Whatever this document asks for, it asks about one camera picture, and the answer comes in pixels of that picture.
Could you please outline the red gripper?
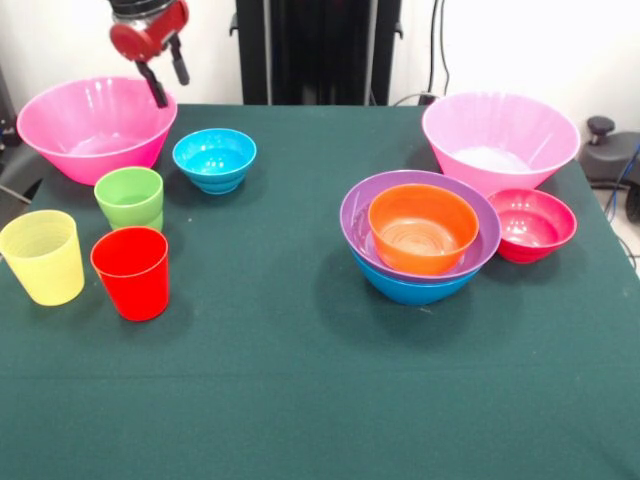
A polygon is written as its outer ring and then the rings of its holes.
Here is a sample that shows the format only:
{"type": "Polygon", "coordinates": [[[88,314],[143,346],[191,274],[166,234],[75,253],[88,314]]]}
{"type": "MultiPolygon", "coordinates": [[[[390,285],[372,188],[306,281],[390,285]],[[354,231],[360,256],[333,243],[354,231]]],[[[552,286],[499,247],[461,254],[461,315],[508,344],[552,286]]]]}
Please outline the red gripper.
{"type": "Polygon", "coordinates": [[[187,3],[144,0],[110,1],[109,4],[114,21],[109,33],[112,44],[124,58],[135,62],[157,107],[166,108],[164,88],[146,62],[160,55],[169,44],[179,83],[183,86],[190,83],[178,36],[189,19],[187,3]]]}

